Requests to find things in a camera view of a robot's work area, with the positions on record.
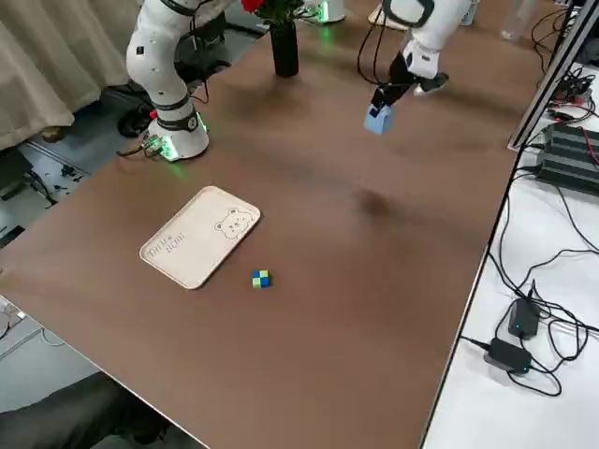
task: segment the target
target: white desk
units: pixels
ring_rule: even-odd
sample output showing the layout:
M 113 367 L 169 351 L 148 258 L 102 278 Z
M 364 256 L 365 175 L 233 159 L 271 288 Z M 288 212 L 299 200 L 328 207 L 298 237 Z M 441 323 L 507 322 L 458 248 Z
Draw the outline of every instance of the white desk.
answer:
M 599 130 L 597 118 L 582 124 Z M 534 165 L 534 157 L 524 154 L 520 163 Z M 599 246 L 599 197 L 563 191 L 578 227 Z M 511 217 L 503 255 L 505 269 L 516 283 L 521 282 L 531 265 L 549 259 L 562 248 L 587 249 L 553 187 L 534 179 L 519 180 L 512 185 L 510 200 Z M 495 255 L 505 216 L 504 208 L 491 244 Z M 599 326 L 599 257 L 566 256 L 536 270 L 533 277 L 545 300 L 562 304 L 585 324 Z M 512 300 L 513 295 L 501 282 L 495 266 L 490 259 L 485 260 L 462 335 L 490 341 Z M 518 344 L 506 325 L 500 337 Z M 566 354 L 574 352 L 575 344 L 573 332 L 560 333 L 558 345 Z M 557 363 L 546 326 L 541 325 L 539 335 L 526 345 L 546 366 L 552 368 Z M 557 372 L 563 388 L 558 398 L 546 398 L 512 384 L 504 371 L 487 364 L 482 355 L 483 351 L 472 343 L 457 342 L 424 449 L 563 449 L 599 444 L 599 338 L 591 335 L 580 358 Z M 522 381 L 542 389 L 552 388 L 551 380 L 536 372 Z

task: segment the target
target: black charger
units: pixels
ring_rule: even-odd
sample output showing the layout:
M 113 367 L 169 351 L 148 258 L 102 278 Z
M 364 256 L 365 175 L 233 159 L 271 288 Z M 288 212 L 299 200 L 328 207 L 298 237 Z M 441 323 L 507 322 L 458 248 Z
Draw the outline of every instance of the black charger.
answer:
M 540 319 L 539 306 L 533 302 L 533 287 L 526 297 L 520 297 L 512 305 L 508 332 L 519 339 L 531 339 L 536 335 Z
M 498 338 L 494 338 L 490 343 L 483 343 L 463 336 L 462 338 L 487 351 L 484 357 L 485 361 L 494 367 L 512 374 L 526 374 L 531 369 L 533 356 L 524 348 Z

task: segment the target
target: blue and green cube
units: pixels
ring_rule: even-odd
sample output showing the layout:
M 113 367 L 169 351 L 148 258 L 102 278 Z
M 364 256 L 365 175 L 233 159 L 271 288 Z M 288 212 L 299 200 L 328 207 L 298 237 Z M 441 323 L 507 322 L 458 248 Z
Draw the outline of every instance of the blue and green cube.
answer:
M 252 273 L 252 286 L 254 288 L 270 287 L 270 274 L 267 269 L 257 269 Z

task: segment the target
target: red flower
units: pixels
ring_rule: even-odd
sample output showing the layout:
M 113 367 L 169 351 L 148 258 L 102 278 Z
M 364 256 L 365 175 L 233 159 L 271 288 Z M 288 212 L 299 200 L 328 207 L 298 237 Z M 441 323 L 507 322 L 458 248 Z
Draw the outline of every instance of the red flower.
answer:
M 243 9 L 247 12 L 254 12 L 259 7 L 262 6 L 264 0 L 241 0 L 241 4 L 243 5 Z

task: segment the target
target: curtain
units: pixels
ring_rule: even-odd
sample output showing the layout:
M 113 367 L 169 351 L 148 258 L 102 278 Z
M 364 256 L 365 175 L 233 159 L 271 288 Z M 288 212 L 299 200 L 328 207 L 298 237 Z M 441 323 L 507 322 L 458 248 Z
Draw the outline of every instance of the curtain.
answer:
M 128 80 L 138 0 L 0 0 L 0 150 Z

